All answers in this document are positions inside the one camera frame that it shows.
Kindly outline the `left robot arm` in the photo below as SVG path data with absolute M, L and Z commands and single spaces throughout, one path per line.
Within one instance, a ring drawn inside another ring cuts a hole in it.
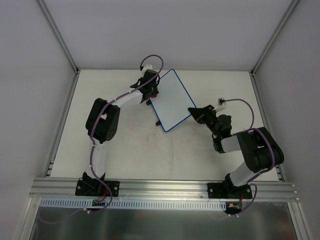
M 91 140 L 89 166 L 82 175 L 81 188 L 85 192 L 99 195 L 106 189 L 104 179 L 107 143 L 117 133 L 121 110 L 155 98 L 159 93 L 159 73 L 148 65 L 143 67 L 141 72 L 141 77 L 127 92 L 110 102 L 97 98 L 93 103 L 85 123 Z

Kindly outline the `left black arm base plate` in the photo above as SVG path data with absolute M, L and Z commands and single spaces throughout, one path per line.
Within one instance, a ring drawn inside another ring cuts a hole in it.
M 120 182 L 113 180 L 104 180 L 104 183 L 109 187 L 113 197 L 119 196 Z M 102 197 L 106 186 L 97 179 L 79 179 L 77 181 L 75 195 L 81 197 Z

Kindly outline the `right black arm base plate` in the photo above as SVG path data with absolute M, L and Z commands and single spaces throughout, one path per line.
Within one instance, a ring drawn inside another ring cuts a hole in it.
M 249 200 L 253 198 L 252 190 L 248 184 L 243 186 L 226 186 L 222 182 L 207 184 L 209 199 L 240 199 Z

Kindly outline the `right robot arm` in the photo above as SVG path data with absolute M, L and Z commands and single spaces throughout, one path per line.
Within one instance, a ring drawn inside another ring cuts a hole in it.
M 189 107 L 188 111 L 198 124 L 206 125 L 212 133 L 216 152 L 226 154 L 240 151 L 244 162 L 228 173 L 221 183 L 208 183 L 210 199 L 252 199 L 249 183 L 261 174 L 284 162 L 284 154 L 265 127 L 231 134 L 232 117 L 217 112 L 212 105 Z

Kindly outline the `blue framed whiteboard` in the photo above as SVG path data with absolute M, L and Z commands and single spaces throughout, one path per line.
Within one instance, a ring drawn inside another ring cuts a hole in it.
M 150 101 L 160 126 L 168 133 L 191 116 L 188 108 L 195 108 L 196 104 L 174 69 L 160 78 L 158 91 Z

